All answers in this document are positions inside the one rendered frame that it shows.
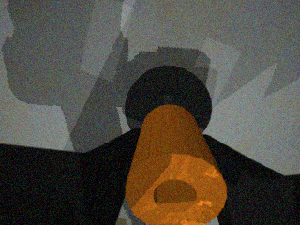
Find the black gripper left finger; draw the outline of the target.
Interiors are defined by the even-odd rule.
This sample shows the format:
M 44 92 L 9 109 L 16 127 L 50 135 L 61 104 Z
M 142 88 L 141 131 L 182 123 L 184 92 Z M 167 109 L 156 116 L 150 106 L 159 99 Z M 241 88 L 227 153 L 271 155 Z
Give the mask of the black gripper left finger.
M 85 153 L 0 143 L 0 191 L 68 200 L 75 225 L 115 225 L 140 133 Z

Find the orange knob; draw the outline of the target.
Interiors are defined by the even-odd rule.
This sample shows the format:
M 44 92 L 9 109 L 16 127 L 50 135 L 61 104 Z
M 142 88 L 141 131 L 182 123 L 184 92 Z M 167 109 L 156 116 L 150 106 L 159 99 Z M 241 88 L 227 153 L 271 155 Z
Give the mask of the orange knob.
M 188 110 L 162 105 L 144 118 L 125 196 L 148 225 L 204 225 L 221 212 L 226 184 Z

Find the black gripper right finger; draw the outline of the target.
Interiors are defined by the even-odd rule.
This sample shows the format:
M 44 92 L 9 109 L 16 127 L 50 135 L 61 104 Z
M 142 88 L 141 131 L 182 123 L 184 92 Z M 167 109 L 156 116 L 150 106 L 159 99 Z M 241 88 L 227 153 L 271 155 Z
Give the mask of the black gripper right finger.
M 227 189 L 219 225 L 300 225 L 300 173 L 284 176 L 203 136 Z

